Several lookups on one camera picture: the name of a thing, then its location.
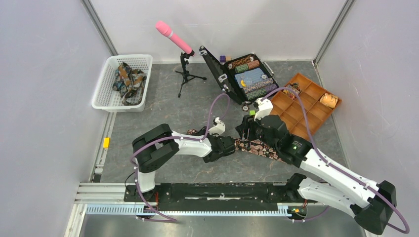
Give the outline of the black floral tie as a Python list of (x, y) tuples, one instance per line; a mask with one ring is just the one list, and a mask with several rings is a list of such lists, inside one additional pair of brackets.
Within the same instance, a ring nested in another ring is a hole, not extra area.
[(266, 157), (274, 160), (279, 160), (278, 153), (265, 143), (260, 141), (241, 140), (240, 138), (233, 138), (236, 143), (236, 151), (248, 152), (257, 156)]

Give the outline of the orange compartment tray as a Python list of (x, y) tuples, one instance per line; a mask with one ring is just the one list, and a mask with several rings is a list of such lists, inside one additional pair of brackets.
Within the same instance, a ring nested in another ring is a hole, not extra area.
[(273, 104), (271, 114), (278, 115), (286, 123), (291, 134), (309, 140), (308, 134), (314, 135), (320, 129), (332, 112), (341, 104), (342, 99), (339, 98), (337, 106), (330, 109), (321, 104), (319, 99), (325, 92), (333, 93), (301, 73), (297, 73), (286, 86), (293, 82), (300, 84), (299, 98), (293, 100), (283, 91), (277, 92), (270, 99)]

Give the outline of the white plastic basket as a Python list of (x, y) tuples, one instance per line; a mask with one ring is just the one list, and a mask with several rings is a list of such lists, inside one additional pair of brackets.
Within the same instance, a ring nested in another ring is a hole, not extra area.
[[(126, 63), (133, 70), (139, 70), (144, 76), (143, 83), (137, 93), (126, 100), (131, 105), (123, 104), (120, 92), (113, 89), (117, 79), (118, 66), (122, 63)], [(144, 111), (152, 65), (153, 57), (149, 54), (126, 54), (109, 57), (102, 68), (91, 106), (110, 113)]]

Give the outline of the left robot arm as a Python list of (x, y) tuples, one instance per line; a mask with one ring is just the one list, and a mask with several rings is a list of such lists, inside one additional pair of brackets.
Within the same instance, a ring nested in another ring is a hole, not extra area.
[(222, 136), (222, 133), (218, 129), (207, 131), (204, 126), (198, 131), (181, 134), (163, 123), (134, 139), (131, 160), (137, 167), (137, 196), (143, 201), (150, 201), (155, 196), (156, 171), (175, 155), (197, 156), (208, 163), (233, 154), (234, 139)]

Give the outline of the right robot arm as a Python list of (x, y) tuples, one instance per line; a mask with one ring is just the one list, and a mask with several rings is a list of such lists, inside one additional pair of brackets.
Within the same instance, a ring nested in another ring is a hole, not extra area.
[(277, 115), (254, 119), (246, 115), (236, 126), (241, 138), (259, 140), (272, 148), (287, 164), (310, 172), (328, 184), (322, 185), (303, 175), (299, 183), (286, 186), (291, 201), (315, 200), (347, 213), (370, 233), (382, 235), (397, 205), (395, 186), (362, 177), (315, 149), (304, 138), (291, 134)]

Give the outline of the loose poker chip stack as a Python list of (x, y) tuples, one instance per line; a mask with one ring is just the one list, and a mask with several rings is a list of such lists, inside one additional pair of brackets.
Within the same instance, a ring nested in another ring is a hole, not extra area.
[(251, 102), (245, 101), (242, 104), (242, 111), (248, 112), (250, 110), (250, 105), (251, 105)]

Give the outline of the rolled dark patterned tie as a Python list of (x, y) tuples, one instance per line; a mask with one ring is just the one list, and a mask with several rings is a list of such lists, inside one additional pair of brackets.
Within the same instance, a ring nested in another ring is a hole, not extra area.
[(300, 84), (298, 82), (290, 83), (286, 86), (286, 88), (287, 89), (283, 90), (283, 93), (293, 100), (301, 93)]

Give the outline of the black poker chip case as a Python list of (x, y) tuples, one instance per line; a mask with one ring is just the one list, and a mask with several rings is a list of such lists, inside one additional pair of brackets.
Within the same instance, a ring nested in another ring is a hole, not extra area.
[(279, 87), (273, 71), (253, 53), (225, 63), (203, 45), (199, 53), (219, 87), (237, 104), (254, 102)]

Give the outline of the rolled tan patterned tie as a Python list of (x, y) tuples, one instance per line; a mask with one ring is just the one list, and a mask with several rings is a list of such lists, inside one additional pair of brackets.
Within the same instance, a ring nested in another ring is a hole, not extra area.
[(333, 94), (329, 94), (325, 92), (321, 98), (319, 99), (319, 102), (323, 104), (324, 106), (334, 109), (338, 104), (339, 98)]

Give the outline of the black tripod stand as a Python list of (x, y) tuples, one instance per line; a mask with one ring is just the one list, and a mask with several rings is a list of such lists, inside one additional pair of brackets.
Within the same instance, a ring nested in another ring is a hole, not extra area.
[(179, 93), (178, 93), (178, 96), (177, 96), (178, 98), (181, 97), (181, 92), (182, 92), (183, 86), (186, 83), (188, 83), (191, 80), (196, 79), (196, 78), (202, 79), (202, 80), (207, 80), (206, 77), (201, 77), (201, 76), (190, 74), (190, 72), (186, 69), (186, 66), (189, 64), (189, 58), (192, 56), (192, 53), (193, 53), (193, 51), (189, 54), (187, 54), (186, 52), (181, 53), (180, 62), (181, 62), (182, 71), (175, 71), (176, 73), (182, 75), (182, 83), (181, 83), (181, 87), (180, 87), (180, 90), (179, 90)]

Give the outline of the dark blue patterned tie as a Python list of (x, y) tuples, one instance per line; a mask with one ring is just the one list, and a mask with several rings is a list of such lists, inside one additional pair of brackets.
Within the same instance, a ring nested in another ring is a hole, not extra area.
[(115, 80), (112, 89), (120, 93), (122, 104), (136, 106), (142, 102), (147, 75), (140, 69), (132, 69), (122, 62), (115, 70)]

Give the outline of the yellow block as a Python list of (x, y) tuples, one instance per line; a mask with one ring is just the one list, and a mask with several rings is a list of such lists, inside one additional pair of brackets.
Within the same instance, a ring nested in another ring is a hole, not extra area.
[(103, 139), (102, 148), (104, 148), (104, 149), (109, 148), (109, 144), (110, 144), (110, 138), (109, 137), (105, 137)]

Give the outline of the pink microphone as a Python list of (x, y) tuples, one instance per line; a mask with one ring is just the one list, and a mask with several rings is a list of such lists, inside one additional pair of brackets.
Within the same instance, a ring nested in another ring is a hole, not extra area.
[(173, 32), (171, 27), (164, 21), (158, 21), (155, 24), (156, 29), (160, 34), (167, 37), (171, 40), (175, 45), (177, 45), (180, 49), (183, 50), (187, 55), (194, 56), (194, 50), (184, 41), (182, 40), (177, 34)]

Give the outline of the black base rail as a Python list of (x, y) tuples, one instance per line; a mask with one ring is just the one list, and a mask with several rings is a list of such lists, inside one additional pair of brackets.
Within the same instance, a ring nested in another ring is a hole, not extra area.
[(158, 211), (274, 211), (307, 200), (283, 183), (160, 183), (143, 197)]

